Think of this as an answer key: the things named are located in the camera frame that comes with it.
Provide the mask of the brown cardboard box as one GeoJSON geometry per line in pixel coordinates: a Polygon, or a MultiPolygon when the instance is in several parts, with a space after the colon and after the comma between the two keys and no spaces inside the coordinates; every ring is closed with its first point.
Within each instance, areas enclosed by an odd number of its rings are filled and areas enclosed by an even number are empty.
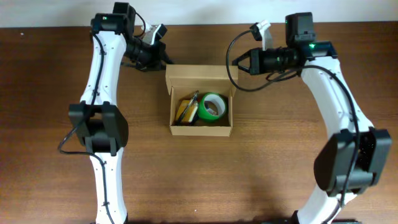
{"type": "Polygon", "coordinates": [[[171,96],[169,127],[174,136],[231,135],[236,87],[230,82],[224,65],[167,65],[165,80],[171,96]],[[214,122],[199,119],[194,124],[177,124],[178,107],[183,100],[192,98],[196,91],[198,101],[207,93],[219,94],[226,104],[224,116],[214,122]]]}

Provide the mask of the black pen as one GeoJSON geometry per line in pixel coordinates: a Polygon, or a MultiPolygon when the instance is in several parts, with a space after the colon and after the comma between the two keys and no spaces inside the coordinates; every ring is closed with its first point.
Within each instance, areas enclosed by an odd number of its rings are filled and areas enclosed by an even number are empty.
{"type": "Polygon", "coordinates": [[[178,117],[177,120],[177,124],[181,123],[185,114],[187,113],[188,109],[191,107],[191,105],[197,100],[197,96],[198,96],[198,90],[196,92],[194,92],[193,96],[191,97],[190,101],[188,102],[187,106],[185,107],[185,109],[183,110],[183,112],[181,113],[181,115],[178,117]]]}

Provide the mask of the green tape roll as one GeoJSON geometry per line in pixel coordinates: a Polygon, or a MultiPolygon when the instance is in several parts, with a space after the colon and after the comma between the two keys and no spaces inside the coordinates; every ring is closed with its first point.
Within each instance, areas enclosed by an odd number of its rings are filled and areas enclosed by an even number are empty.
{"type": "Polygon", "coordinates": [[[198,116],[200,119],[207,122],[214,122],[222,118],[227,112],[227,104],[224,98],[213,92],[205,94],[198,105],[198,116]],[[213,114],[209,108],[206,107],[208,103],[212,103],[216,106],[217,114],[213,114]]]}

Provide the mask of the small blue white box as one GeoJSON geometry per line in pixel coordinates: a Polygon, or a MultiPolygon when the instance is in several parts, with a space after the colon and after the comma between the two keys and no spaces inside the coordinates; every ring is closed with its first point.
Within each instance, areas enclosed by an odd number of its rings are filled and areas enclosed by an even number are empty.
{"type": "Polygon", "coordinates": [[[213,116],[218,116],[218,109],[214,104],[205,103],[205,109],[209,114],[213,116]]]}

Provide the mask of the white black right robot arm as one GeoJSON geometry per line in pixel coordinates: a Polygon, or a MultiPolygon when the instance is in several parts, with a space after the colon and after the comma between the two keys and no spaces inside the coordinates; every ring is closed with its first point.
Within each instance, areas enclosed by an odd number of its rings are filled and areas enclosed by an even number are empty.
{"type": "Polygon", "coordinates": [[[326,126],[328,140],[313,165],[315,188],[305,205],[284,223],[336,223],[348,202],[377,185],[392,139],[376,129],[355,101],[343,77],[338,54],[329,41],[318,41],[310,12],[285,18],[285,47],[274,48],[270,23],[253,24],[248,33],[261,47],[248,50],[227,66],[265,75],[268,84],[300,77],[308,86],[326,126]]]}

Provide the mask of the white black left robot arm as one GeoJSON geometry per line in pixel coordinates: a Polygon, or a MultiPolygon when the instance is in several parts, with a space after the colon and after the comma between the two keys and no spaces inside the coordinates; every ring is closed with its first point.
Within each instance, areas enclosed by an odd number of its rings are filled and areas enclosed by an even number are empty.
{"type": "Polygon", "coordinates": [[[129,137],[127,120],[117,103],[122,66],[141,72],[165,70],[172,61],[161,41],[167,32],[163,24],[144,23],[134,33],[138,12],[128,2],[114,3],[110,13],[97,13],[91,20],[93,57],[85,90],[78,104],[69,106],[73,125],[65,136],[75,134],[85,148],[95,173],[96,223],[127,223],[121,163],[129,137]]]}

